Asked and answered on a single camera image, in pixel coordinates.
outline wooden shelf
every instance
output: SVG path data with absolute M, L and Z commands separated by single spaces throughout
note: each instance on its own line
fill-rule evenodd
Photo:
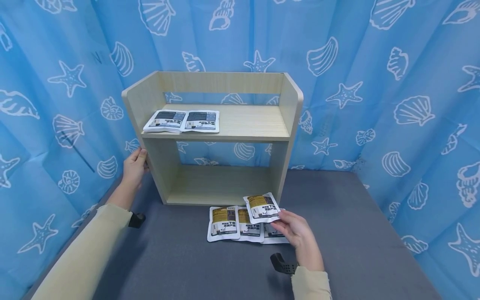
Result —
M 270 142 L 288 141 L 290 134 L 278 106 L 226 104 L 166 104 L 163 109 L 220 111 L 220 132 L 143 132 L 143 138 L 183 141 Z

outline black plastic bracket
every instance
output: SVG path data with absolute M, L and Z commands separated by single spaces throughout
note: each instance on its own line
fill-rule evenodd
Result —
M 273 268 L 280 273 L 293 275 L 297 269 L 298 264 L 286 264 L 280 253 L 275 253 L 270 256 Z

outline packet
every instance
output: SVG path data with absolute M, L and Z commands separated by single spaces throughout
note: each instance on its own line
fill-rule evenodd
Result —
M 251 241 L 261 243 L 264 241 L 264 225 L 250 223 L 248 209 L 246 207 L 238 207 L 240 238 L 238 241 Z
M 289 244 L 287 238 L 276 231 L 269 223 L 264 224 L 264 241 L 262 244 Z
M 247 203 L 250 223 L 271 223 L 280 219 L 278 217 L 280 208 L 272 193 L 268 192 L 263 195 L 243 197 L 243 199 Z
M 240 238 L 237 206 L 211 207 L 207 241 L 237 240 Z

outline starfish print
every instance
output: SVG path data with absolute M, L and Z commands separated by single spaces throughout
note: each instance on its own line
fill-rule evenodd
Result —
M 462 70 L 472 75 L 472 79 L 467 82 L 466 85 L 463 85 L 458 88 L 458 92 L 465 92 L 474 88 L 480 89 L 480 68 L 475 66 L 463 66 Z
M 346 87 L 344 84 L 339 84 L 338 93 L 328 97 L 327 99 L 325 99 L 325 101 L 338 101 L 340 109 L 343 109 L 348 101 L 360 102 L 363 100 L 363 98 L 355 95 L 355 93 L 362 86 L 362 84 L 363 81 L 360 81 L 359 83 L 351 87 Z
M 456 225 L 456 235 L 458 240 L 448 246 L 465 256 L 473 276 L 480 276 L 480 240 L 472 240 L 460 223 Z
M 252 72 L 267 72 L 267 68 L 270 67 L 272 63 L 274 63 L 275 58 L 270 57 L 267 60 L 262 60 L 260 57 L 260 52 L 258 50 L 255 50 L 255 58 L 253 59 L 253 62 L 251 61 L 246 61 L 243 63 L 245 67 L 249 67 Z
M 12 169 L 19 162 L 19 157 L 12 158 L 11 160 L 4 160 L 0 154 L 0 186 L 4 188 L 10 188 L 12 186 L 10 181 L 8 181 L 7 171 Z
M 31 241 L 21 247 L 17 253 L 26 252 L 30 249 L 37 247 L 40 254 L 42 254 L 45 250 L 45 243 L 47 242 L 47 240 L 59 232 L 56 229 L 50 228 L 50 225 L 52 224 L 54 218 L 55 214 L 49 216 L 44 226 L 40 226 L 38 223 L 34 222 L 32 227 L 35 236 Z
M 47 79 L 51 84 L 64 84 L 67 86 L 68 98 L 73 97 L 73 92 L 76 87 L 87 87 L 82 81 L 80 75 L 84 70 L 84 65 L 77 65 L 75 68 L 70 69 L 63 61 L 59 60 L 60 67 L 63 71 L 63 75 L 54 76 Z
M 330 149 L 331 147 L 337 147 L 338 144 L 329 144 L 330 142 L 330 138 L 327 137 L 324 139 L 323 142 L 312 142 L 312 145 L 317 148 L 315 150 L 315 152 L 313 153 L 313 155 L 315 154 L 319 154 L 320 152 L 323 152 L 325 153 L 325 155 L 328 155 L 328 149 Z

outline gray table surface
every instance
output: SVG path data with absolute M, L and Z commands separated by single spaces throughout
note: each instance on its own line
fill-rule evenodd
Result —
M 294 260 L 290 245 L 209 243 L 208 207 L 162 205 L 151 178 L 137 198 L 147 220 L 127 230 L 94 299 L 293 299 L 269 259 Z M 280 206 L 309 222 L 333 299 L 441 299 L 355 174 L 289 170 Z

